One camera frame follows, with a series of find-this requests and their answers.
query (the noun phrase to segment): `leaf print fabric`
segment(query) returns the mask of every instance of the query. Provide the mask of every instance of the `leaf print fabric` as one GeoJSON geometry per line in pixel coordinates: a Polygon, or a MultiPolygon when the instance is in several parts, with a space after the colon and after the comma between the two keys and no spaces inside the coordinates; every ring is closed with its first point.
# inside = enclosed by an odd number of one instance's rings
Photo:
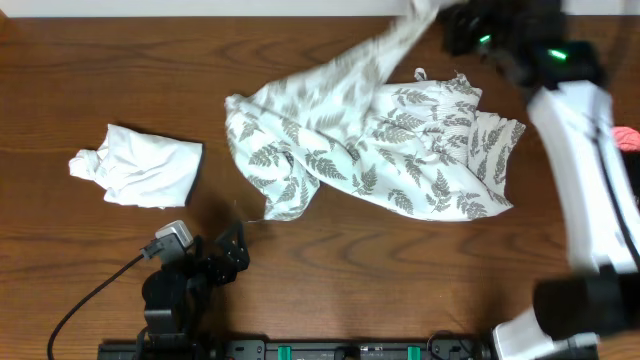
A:
{"type": "Polygon", "coordinates": [[[511,207],[507,163],[524,125],[477,111],[482,91],[463,74],[384,84],[438,11],[413,1],[415,12],[377,38],[250,98],[227,98],[231,155],[265,195],[265,219],[302,216],[320,182],[423,220],[511,207]]]}

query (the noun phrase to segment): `crumpled white cloth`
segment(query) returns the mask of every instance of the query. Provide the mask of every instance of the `crumpled white cloth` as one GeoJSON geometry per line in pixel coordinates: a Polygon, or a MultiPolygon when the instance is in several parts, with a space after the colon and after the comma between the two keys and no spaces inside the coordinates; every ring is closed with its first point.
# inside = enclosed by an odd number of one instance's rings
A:
{"type": "Polygon", "coordinates": [[[140,207],[184,206],[201,156],[202,144],[108,125],[98,151],[78,151],[69,161],[69,171],[107,190],[107,202],[140,207]]]}
{"type": "Polygon", "coordinates": [[[522,124],[476,112],[481,90],[464,75],[383,85],[436,16],[429,1],[413,4],[387,33],[330,63],[227,98],[231,153],[267,197],[265,219],[298,218],[320,181],[423,220],[511,207],[506,161],[522,124]]]}

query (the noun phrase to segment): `wood grain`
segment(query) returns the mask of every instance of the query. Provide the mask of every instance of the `wood grain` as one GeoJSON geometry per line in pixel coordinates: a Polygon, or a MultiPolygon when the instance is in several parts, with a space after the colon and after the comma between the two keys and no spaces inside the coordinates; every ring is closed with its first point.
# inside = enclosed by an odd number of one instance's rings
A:
{"type": "MultiPolygon", "coordinates": [[[[217,235],[259,219],[262,196],[227,150],[224,98],[326,62],[383,31],[386,18],[17,19],[0,43],[0,358],[43,359],[62,316],[133,258],[156,229],[183,219],[217,235]],[[181,209],[108,204],[67,161],[98,146],[108,123],[206,144],[193,200],[181,209]]],[[[617,19],[572,20],[607,53],[617,19]]],[[[613,79],[618,124],[638,120],[637,33],[613,79]]],[[[393,82],[455,70],[484,90],[480,109],[529,125],[522,100],[490,66],[450,59],[434,26],[393,82]]],[[[471,223],[407,219],[324,186],[291,223],[247,225],[252,264],[217,293],[209,324],[272,339],[428,337],[487,329],[524,310],[537,279],[562,276],[565,233],[552,174],[532,126],[508,168],[515,208],[471,223]]],[[[61,332],[58,359],[95,358],[104,339],[144,326],[137,265],[61,332]]],[[[606,340],[603,359],[640,355],[637,337],[606,340]]]]}

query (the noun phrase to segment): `green led light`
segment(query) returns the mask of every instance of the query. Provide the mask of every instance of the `green led light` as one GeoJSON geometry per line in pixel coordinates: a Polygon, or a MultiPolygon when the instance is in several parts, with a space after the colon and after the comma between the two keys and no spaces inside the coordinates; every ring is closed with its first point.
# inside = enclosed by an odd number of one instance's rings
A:
{"type": "Polygon", "coordinates": [[[549,50],[549,55],[562,61],[567,60],[567,54],[563,53],[562,51],[552,49],[552,50],[549,50]]]}

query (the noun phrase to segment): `black cable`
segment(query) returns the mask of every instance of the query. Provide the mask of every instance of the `black cable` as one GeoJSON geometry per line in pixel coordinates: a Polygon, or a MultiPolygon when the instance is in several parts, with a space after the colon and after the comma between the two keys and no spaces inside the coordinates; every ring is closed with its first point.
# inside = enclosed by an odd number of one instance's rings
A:
{"type": "Polygon", "coordinates": [[[89,299],[91,299],[95,294],[99,293],[100,290],[104,289],[107,285],[111,284],[115,279],[117,279],[125,271],[129,270],[130,267],[135,265],[142,258],[143,258],[142,255],[138,255],[135,259],[131,260],[127,265],[123,266],[122,269],[120,269],[117,273],[113,274],[110,278],[108,278],[100,286],[95,288],[92,292],[90,292],[87,296],[85,296],[82,300],[80,300],[80,302],[78,304],[76,304],[76,306],[74,306],[73,309],[71,309],[71,311],[69,311],[69,313],[67,315],[65,315],[64,318],[62,318],[62,320],[60,321],[58,326],[56,326],[56,328],[51,333],[51,337],[49,337],[49,344],[47,344],[47,358],[49,360],[54,360],[54,358],[53,358],[53,342],[55,341],[56,336],[58,336],[58,333],[60,332],[60,330],[62,329],[64,324],[71,318],[71,316],[73,316],[73,314],[76,311],[78,311],[78,309],[80,309],[82,307],[82,305],[84,305],[87,301],[89,301],[89,299]]]}

